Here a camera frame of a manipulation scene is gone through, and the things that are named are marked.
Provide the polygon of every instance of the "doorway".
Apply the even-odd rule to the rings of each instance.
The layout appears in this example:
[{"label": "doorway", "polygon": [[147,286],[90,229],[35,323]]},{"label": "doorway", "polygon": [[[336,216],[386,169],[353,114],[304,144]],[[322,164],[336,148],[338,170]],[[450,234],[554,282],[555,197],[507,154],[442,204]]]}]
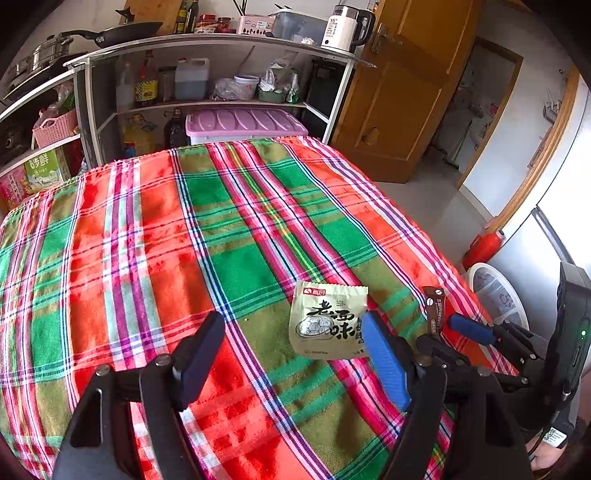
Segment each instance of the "doorway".
[{"label": "doorway", "polygon": [[439,156],[458,170],[458,189],[494,132],[522,62],[517,53],[476,37],[452,101],[427,149],[427,156]]}]

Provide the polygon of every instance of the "floor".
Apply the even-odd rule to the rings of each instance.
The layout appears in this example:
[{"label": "floor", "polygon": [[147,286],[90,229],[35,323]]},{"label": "floor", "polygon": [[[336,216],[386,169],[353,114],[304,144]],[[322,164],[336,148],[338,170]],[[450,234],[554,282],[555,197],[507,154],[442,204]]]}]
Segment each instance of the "floor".
[{"label": "floor", "polygon": [[459,177],[453,167],[425,158],[412,179],[404,184],[376,182],[456,266],[486,223],[457,191]]}]

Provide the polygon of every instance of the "plastic bag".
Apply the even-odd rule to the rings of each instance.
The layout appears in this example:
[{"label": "plastic bag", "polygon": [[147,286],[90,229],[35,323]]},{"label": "plastic bag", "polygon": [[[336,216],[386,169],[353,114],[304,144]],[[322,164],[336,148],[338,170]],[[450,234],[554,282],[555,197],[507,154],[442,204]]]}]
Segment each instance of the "plastic bag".
[{"label": "plastic bag", "polygon": [[340,360],[368,356],[361,336],[368,288],[298,280],[291,303],[289,338],[299,354]]},{"label": "plastic bag", "polygon": [[263,92],[287,93],[290,90],[291,78],[294,73],[291,65],[297,55],[296,51],[286,50],[282,57],[272,61],[259,82],[259,88]]},{"label": "plastic bag", "polygon": [[47,109],[39,110],[39,118],[33,128],[38,128],[48,118],[55,118],[74,109],[74,82],[61,83],[55,90],[57,91],[57,100]]},{"label": "plastic bag", "polygon": [[250,100],[252,90],[249,85],[243,85],[232,79],[216,80],[212,100]]}]

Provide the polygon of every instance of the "wall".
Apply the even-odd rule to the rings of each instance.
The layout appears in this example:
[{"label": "wall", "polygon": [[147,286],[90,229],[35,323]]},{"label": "wall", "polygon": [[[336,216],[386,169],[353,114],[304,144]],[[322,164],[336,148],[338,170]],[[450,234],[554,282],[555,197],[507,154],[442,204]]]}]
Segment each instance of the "wall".
[{"label": "wall", "polygon": [[492,215],[498,215],[527,174],[527,165],[551,124],[542,116],[549,88],[564,93],[571,61],[534,14],[488,0],[477,35],[523,56],[513,93],[486,148],[464,182]]},{"label": "wall", "polygon": [[[367,8],[369,0],[348,0],[345,3],[353,7]],[[289,6],[307,15],[328,18],[337,0],[290,0]],[[277,10],[271,0],[250,0],[247,13],[268,15]],[[115,9],[121,9],[125,0],[66,0],[49,15],[29,36],[15,56],[21,59],[31,54],[35,47],[49,35],[66,30],[102,31],[119,24],[120,16]],[[238,12],[232,0],[200,0],[199,11],[212,13],[220,17],[238,18]],[[91,40],[75,36],[70,46],[71,53],[96,50]]]}]

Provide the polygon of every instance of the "black device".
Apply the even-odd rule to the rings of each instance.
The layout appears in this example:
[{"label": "black device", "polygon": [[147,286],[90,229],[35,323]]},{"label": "black device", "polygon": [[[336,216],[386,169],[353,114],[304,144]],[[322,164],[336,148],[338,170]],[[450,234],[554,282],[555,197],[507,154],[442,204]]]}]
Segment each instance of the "black device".
[{"label": "black device", "polygon": [[[343,64],[324,59],[312,60],[306,102],[324,116],[330,116],[344,72]],[[316,138],[324,136],[326,122],[312,112],[305,110],[301,114],[301,123],[308,130],[309,136]]]}]

